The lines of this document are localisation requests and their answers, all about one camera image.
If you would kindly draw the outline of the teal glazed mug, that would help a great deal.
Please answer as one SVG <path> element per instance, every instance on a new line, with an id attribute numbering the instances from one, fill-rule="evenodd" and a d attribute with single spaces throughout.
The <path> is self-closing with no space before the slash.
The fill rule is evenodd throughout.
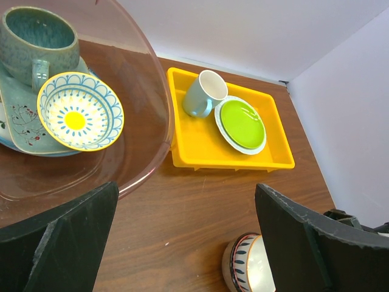
<path id="1" fill-rule="evenodd" d="M 11 7 L 1 16 L 1 62 L 21 83 L 38 93 L 52 76 L 75 69 L 80 47 L 75 29 L 39 7 Z"/>

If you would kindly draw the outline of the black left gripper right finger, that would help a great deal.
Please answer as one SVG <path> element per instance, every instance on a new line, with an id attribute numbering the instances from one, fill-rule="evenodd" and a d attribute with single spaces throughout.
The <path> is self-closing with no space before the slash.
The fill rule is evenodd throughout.
<path id="1" fill-rule="evenodd" d="M 388 291 L 388 237 L 257 184 L 255 205 L 277 291 Z"/>

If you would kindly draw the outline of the yellow rimmed bowl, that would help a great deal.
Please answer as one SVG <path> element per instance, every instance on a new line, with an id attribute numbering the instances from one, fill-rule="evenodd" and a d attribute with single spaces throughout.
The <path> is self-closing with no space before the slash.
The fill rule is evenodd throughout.
<path id="1" fill-rule="evenodd" d="M 37 95 L 39 119 L 61 145 L 99 151 L 121 135 L 125 113 L 117 94 L 99 78 L 82 72 L 54 75 Z"/>

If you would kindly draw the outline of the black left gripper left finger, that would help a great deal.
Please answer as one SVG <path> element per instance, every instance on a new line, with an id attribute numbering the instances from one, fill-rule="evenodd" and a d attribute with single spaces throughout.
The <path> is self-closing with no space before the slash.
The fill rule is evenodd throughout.
<path id="1" fill-rule="evenodd" d="M 107 182 L 1 228 L 1 291 L 92 291 L 118 199 Z"/>

